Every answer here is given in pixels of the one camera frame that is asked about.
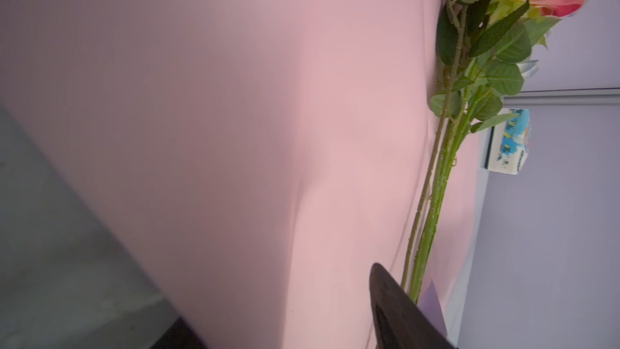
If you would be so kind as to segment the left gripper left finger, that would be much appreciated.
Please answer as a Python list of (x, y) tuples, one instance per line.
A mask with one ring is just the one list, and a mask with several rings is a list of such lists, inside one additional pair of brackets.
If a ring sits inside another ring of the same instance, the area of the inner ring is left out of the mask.
[(184, 319), (178, 318), (151, 349), (207, 349)]

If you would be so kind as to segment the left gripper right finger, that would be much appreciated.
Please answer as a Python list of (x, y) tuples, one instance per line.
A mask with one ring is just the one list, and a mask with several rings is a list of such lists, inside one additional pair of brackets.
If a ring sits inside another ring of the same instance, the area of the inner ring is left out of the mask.
[(380, 349), (453, 349), (379, 263), (369, 277), (371, 311)]

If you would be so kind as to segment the pink purple wrapping paper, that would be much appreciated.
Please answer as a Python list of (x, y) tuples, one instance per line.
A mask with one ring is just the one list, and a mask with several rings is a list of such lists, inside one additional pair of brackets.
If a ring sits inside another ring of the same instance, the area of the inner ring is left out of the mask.
[(367, 348), (442, 0), (1, 0), (1, 101), (211, 348)]

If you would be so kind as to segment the pink fake rose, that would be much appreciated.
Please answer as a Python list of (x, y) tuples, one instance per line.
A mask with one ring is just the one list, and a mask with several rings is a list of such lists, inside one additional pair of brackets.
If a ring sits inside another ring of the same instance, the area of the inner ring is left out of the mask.
[(545, 45), (547, 34), (563, 18), (574, 15), (586, 0), (445, 0), (439, 13), (435, 54), (437, 90), (441, 76), (450, 69), (457, 49), (470, 57), (485, 53), (503, 37), (526, 34), (532, 45)]
[(429, 109), (439, 117), (434, 148), (418, 204), (401, 286), (418, 301), (450, 173), (465, 138), (517, 117), (502, 112), (502, 96), (520, 92), (524, 78), (519, 63), (531, 52), (526, 34), (503, 37), (485, 53), (470, 57), (459, 47), (450, 69), (442, 74)]

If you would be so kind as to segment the white blue fake rose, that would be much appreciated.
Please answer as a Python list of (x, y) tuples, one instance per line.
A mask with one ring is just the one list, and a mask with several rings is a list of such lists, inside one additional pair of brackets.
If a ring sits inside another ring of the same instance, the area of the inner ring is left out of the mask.
[(534, 76), (539, 70), (538, 63), (539, 63), (538, 60), (528, 60), (528, 61), (522, 61), (518, 63), (517, 67), (521, 73), (521, 76), (524, 79), (528, 79)]

